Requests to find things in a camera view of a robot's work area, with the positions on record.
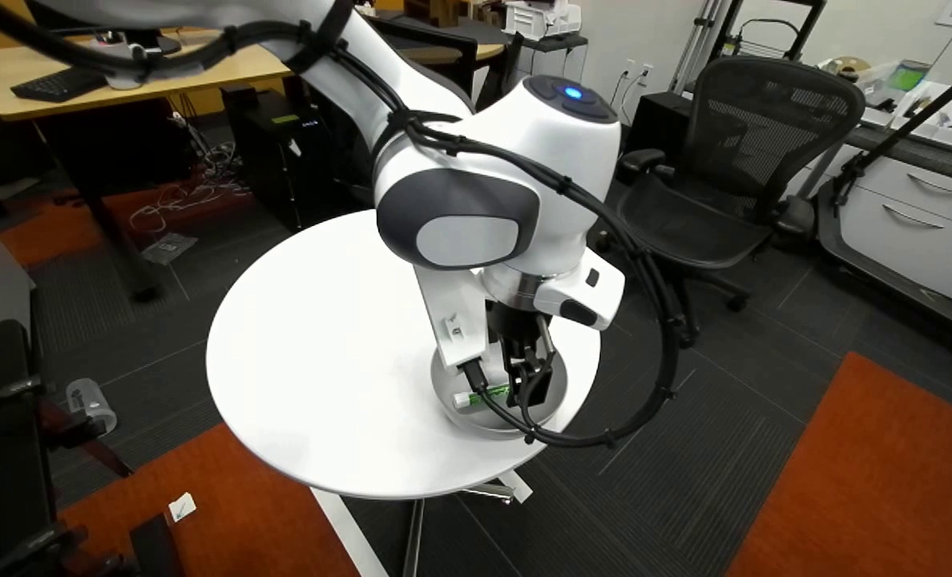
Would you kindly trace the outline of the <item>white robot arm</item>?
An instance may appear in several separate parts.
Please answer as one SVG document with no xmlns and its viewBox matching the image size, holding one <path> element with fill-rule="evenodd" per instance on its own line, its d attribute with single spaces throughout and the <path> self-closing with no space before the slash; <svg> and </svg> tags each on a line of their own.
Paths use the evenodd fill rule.
<svg viewBox="0 0 952 577">
<path fill-rule="evenodd" d="M 364 131 L 374 224 L 417 272 L 448 384 L 501 408 L 542 405 L 555 317 L 606 326 L 622 275 L 588 248 L 606 199 L 619 119 L 593 89 L 532 74 L 475 109 L 398 54 L 355 0 L 46 0 L 110 29 L 208 27 L 188 54 L 111 54 L 38 29 L 38 51 L 110 77 L 203 71 L 260 46 Z"/>
</svg>

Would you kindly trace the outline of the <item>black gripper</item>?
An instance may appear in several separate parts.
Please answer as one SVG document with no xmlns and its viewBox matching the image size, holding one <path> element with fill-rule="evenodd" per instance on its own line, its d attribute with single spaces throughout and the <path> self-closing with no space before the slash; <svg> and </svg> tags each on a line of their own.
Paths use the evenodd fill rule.
<svg viewBox="0 0 952 577">
<path fill-rule="evenodd" d="M 505 353 L 505 371 L 514 384 L 509 408 L 535 408 L 547 396 L 553 382 L 553 348 L 546 345 L 547 317 L 508 304 L 489 308 L 491 339 Z"/>
</svg>

